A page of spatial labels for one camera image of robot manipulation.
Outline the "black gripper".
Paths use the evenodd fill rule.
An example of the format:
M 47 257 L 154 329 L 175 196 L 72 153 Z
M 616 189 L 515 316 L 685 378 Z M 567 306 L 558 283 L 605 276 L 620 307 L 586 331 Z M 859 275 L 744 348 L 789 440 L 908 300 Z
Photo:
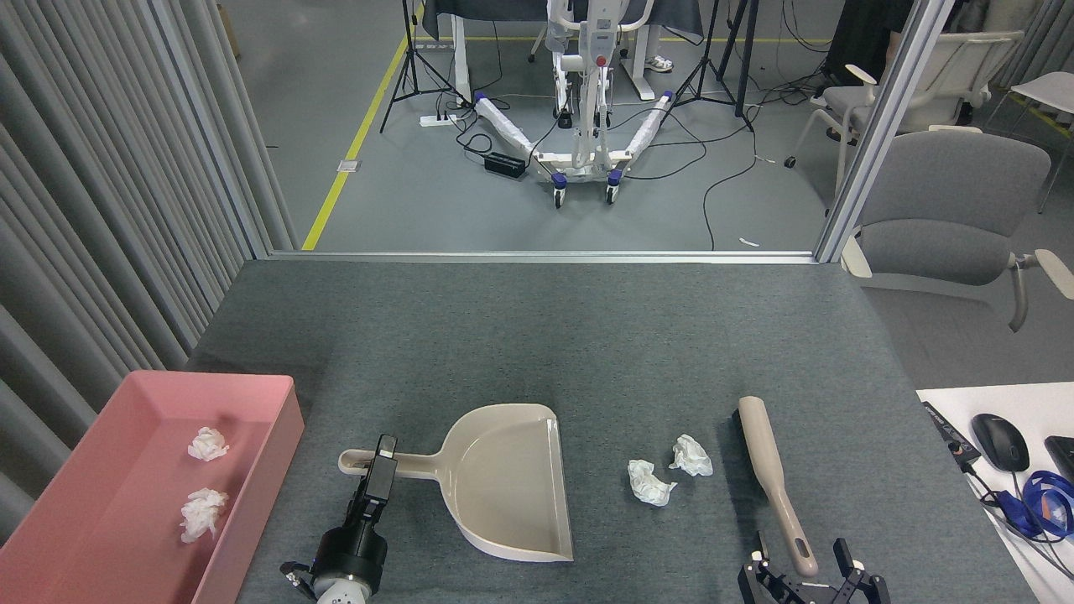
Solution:
M 843 574 L 840 587 L 816 583 L 789 583 L 786 574 L 772 570 L 763 532 L 756 532 L 756 547 L 739 571 L 738 585 L 744 603 L 850 603 L 856 593 L 868 603 L 889 603 L 889 585 L 881 575 L 871 575 L 850 553 L 847 540 L 834 540 L 833 553 Z
M 388 553 L 388 543 L 373 524 L 379 520 L 390 498 L 398 462 L 394 451 L 398 441 L 380 435 L 377 448 L 365 462 L 365 478 L 357 487 L 347 508 L 347 526 L 325 532 L 313 564 L 314 586 L 332 580 L 379 586 Z

